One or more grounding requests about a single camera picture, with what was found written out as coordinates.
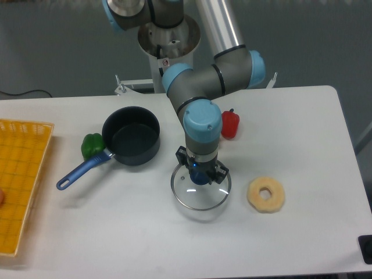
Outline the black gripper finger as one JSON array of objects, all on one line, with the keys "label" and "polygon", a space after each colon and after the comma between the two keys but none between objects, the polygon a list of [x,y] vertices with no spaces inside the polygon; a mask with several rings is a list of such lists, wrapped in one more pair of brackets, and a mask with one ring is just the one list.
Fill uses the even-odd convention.
[{"label": "black gripper finger", "polygon": [[217,183],[221,184],[228,174],[228,168],[222,163],[216,163],[215,166],[207,172],[208,184]]},{"label": "black gripper finger", "polygon": [[187,170],[189,170],[188,156],[187,156],[187,151],[185,147],[180,146],[178,148],[176,152],[176,158],[180,166],[184,166]]}]

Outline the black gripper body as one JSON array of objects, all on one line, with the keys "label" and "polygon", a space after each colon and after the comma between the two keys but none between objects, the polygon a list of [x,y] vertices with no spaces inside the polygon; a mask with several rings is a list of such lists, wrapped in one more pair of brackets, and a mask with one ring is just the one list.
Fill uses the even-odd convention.
[{"label": "black gripper body", "polygon": [[202,155],[201,157],[187,155],[187,169],[189,175],[203,173],[212,176],[216,173],[217,155]]}]

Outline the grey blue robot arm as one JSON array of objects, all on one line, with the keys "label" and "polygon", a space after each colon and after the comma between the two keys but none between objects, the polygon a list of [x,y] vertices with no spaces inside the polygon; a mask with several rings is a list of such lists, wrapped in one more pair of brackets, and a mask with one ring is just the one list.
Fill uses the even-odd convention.
[{"label": "grey blue robot arm", "polygon": [[198,1],[202,24],[183,1],[103,1],[114,28],[138,29],[156,92],[169,98],[185,132],[177,153],[193,183],[221,183],[228,168],[217,160],[223,121],[214,100],[260,84],[260,53],[246,48],[230,1]]}]

